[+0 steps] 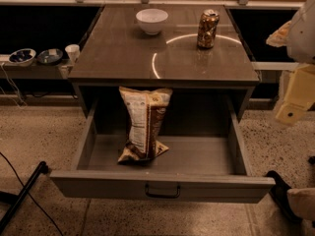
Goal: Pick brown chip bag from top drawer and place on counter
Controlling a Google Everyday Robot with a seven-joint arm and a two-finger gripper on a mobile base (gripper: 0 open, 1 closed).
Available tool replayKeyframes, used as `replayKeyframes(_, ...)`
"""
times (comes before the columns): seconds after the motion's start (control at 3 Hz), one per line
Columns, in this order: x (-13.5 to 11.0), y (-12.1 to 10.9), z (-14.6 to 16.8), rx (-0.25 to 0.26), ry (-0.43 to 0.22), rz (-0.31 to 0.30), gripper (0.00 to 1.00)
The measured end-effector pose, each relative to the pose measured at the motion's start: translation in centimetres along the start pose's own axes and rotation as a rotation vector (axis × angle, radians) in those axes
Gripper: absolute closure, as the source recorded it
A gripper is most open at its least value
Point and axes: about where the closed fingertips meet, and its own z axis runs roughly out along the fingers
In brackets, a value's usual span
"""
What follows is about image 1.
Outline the cream robot base part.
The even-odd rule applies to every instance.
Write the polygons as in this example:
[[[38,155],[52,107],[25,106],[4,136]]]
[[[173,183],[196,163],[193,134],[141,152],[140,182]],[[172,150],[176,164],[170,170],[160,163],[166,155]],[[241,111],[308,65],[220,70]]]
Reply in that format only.
[[[315,221],[315,188],[289,189],[287,198],[296,216]]]

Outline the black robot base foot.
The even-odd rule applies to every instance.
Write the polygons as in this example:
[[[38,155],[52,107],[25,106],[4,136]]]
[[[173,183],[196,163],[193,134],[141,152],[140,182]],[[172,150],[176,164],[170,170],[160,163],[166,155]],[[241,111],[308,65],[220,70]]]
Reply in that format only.
[[[302,219],[296,216],[289,206],[287,191],[290,190],[291,187],[285,182],[281,175],[274,170],[269,171],[266,176],[275,180],[275,185],[272,187],[269,194],[279,206],[283,215],[292,223],[300,223]]]

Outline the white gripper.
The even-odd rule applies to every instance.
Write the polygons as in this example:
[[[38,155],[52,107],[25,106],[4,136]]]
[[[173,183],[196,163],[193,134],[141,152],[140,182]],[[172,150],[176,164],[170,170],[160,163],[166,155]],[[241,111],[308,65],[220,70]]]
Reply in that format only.
[[[306,0],[291,21],[270,34],[266,43],[273,47],[286,46],[287,55],[296,62],[314,63],[315,0]],[[300,64],[284,77],[288,81],[277,102],[275,119],[283,125],[292,126],[315,103],[315,65]]]

